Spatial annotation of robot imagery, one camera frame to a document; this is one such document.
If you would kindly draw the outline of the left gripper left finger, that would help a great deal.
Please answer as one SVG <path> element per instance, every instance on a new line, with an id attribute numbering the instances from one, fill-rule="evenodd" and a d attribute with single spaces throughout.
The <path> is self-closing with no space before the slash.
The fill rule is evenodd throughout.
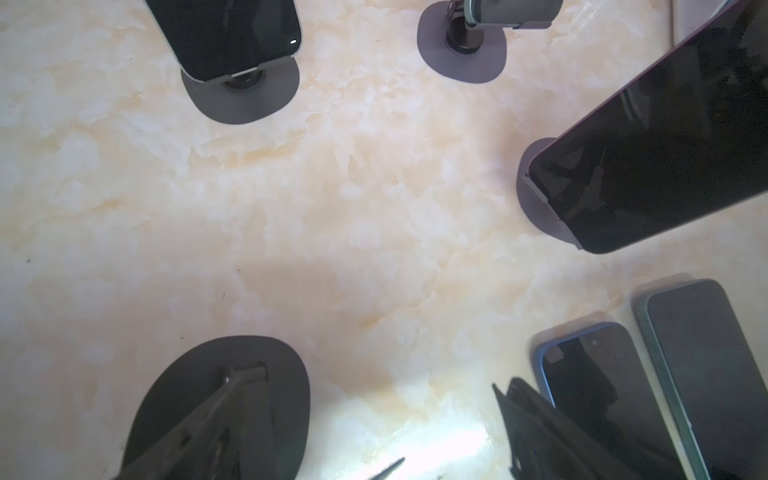
<path id="1" fill-rule="evenodd" d="M 171 429 L 119 479 L 268 479 L 270 407 L 263 365 L 225 384 Z"/>

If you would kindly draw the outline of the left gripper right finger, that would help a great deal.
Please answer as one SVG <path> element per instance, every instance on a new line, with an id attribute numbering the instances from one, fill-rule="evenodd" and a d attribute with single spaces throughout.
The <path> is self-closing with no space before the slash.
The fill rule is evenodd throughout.
<path id="1" fill-rule="evenodd" d="M 525 380 L 492 386 L 510 445 L 514 479 L 643 479 L 648 460 L 606 449 Z"/>

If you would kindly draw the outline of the pink-edged phone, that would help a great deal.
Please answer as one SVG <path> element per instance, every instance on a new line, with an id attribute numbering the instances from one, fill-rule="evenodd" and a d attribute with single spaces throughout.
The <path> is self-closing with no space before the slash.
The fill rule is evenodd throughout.
<path id="1" fill-rule="evenodd" d="M 575 243 L 607 254 L 767 190 L 767 5 L 736 1 L 528 169 Z"/>

